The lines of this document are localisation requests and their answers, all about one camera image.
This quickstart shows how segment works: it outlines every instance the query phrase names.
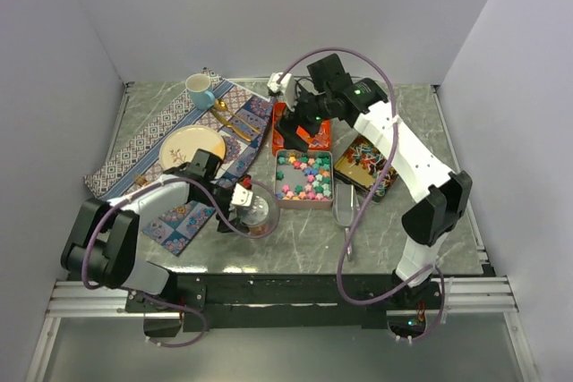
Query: white mug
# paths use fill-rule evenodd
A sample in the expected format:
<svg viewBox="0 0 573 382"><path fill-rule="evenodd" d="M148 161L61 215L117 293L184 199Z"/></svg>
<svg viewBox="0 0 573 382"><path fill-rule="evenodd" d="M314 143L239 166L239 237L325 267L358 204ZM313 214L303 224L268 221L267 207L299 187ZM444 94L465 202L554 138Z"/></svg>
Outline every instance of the white mug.
<svg viewBox="0 0 573 382"><path fill-rule="evenodd" d="M215 104L211 79L203 73L195 73L187 78L185 91L198 109L207 110Z"/></svg>

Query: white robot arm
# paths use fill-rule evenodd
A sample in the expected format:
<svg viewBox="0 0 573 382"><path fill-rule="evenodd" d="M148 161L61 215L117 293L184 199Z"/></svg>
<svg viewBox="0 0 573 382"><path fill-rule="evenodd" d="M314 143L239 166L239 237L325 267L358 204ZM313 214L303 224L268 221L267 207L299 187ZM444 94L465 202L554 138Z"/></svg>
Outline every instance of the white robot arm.
<svg viewBox="0 0 573 382"><path fill-rule="evenodd" d="M116 208L115 215L104 225L103 230L109 232L107 240L97 239L90 251L90 280L110 288L123 287L153 295L163 293L172 276L165 268L136 258L138 232L157 216L189 201L213 206L211 197L227 219L236 208L250 208L257 199L250 190L250 176L241 178L232 188L218 186L213 180L221 164L222 160L214 154L197 150L191 162L166 170L144 189L108 201L86 200L62 253L62 267L81 272L92 232L103 216ZM194 185L182 178L193 180ZM239 216L229 222L235 229L247 231ZM231 231L220 219L218 230Z"/></svg>
<svg viewBox="0 0 573 382"><path fill-rule="evenodd" d="M399 117L393 117L388 97L378 84L370 79L353 82L337 55L310 64L308 71L319 94L306 92L296 98L289 74L280 79L281 74L274 73L269 80L269 90L284 93L290 101L277 125L285 148L306 151L308 145L298 136L297 128L313 135L323 119L338 118L388 156L393 125L398 123L398 149L392 166L415 205L402 217L407 239L394 275L402 282L424 267L435 265L440 246L465 211L471 178L466 172L455 174L441 163ZM413 290L423 287L431 272L420 274L408 286Z"/></svg>

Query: patterned placemat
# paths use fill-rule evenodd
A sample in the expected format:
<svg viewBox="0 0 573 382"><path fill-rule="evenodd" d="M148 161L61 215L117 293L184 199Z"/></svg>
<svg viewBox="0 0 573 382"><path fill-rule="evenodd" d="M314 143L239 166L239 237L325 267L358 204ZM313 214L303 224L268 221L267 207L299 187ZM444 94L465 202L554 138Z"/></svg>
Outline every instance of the patterned placemat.
<svg viewBox="0 0 573 382"><path fill-rule="evenodd" d="M219 185L230 187L246 172L261 145L276 100L262 98L221 79L213 71L205 70L203 73L210 76L215 97L224 99L231 112L254 125L261 133L255 133L230 113L221 113L252 139L251 142L243 140L211 113L195 108L182 92L101 169L85 177L86 184L96 197L112 199L155 181L163 171L158 162L161 144L170 132L191 124L210 127L225 141L225 160L217 174ZM143 228L143 232L165 249L179 255L214 212L215 209L193 201L156 218Z"/></svg>

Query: red box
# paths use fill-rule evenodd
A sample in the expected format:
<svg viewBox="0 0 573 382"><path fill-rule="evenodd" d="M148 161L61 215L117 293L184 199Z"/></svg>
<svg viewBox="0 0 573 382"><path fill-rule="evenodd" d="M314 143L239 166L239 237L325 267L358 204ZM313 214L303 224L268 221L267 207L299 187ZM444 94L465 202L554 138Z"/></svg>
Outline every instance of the red box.
<svg viewBox="0 0 573 382"><path fill-rule="evenodd" d="M283 112L287 108L285 102L277 102L272 109L272 155L276 156L277 151L285 148L285 140L275 129L275 125ZM309 151L330 151L330 146L332 145L332 134L330 132L330 120L324 120L322 122L319 132L313 138L302 128L298 128L296 131L303 140L308 143Z"/></svg>

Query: plate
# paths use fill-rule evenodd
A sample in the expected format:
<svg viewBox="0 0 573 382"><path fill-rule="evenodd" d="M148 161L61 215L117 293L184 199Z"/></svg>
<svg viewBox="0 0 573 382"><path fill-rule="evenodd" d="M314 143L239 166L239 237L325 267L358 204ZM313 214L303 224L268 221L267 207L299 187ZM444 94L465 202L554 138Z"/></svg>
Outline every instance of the plate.
<svg viewBox="0 0 573 382"><path fill-rule="evenodd" d="M197 149L225 159L225 141L217 132L204 125L188 125L167 136L159 150L159 163L163 170L179 166L191 161Z"/></svg>

